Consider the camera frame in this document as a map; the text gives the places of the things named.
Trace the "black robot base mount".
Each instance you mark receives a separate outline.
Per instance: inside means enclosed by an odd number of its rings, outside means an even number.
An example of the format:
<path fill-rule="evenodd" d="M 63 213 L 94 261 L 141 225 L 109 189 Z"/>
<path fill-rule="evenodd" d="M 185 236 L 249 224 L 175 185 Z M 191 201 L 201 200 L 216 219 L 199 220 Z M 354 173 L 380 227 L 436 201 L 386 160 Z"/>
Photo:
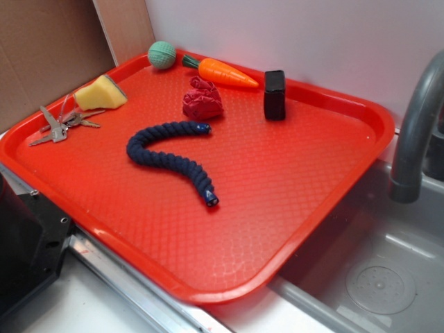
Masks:
<path fill-rule="evenodd" d="M 16 194 L 1 177 L 1 321 L 59 278 L 72 229 L 45 195 Z"/>

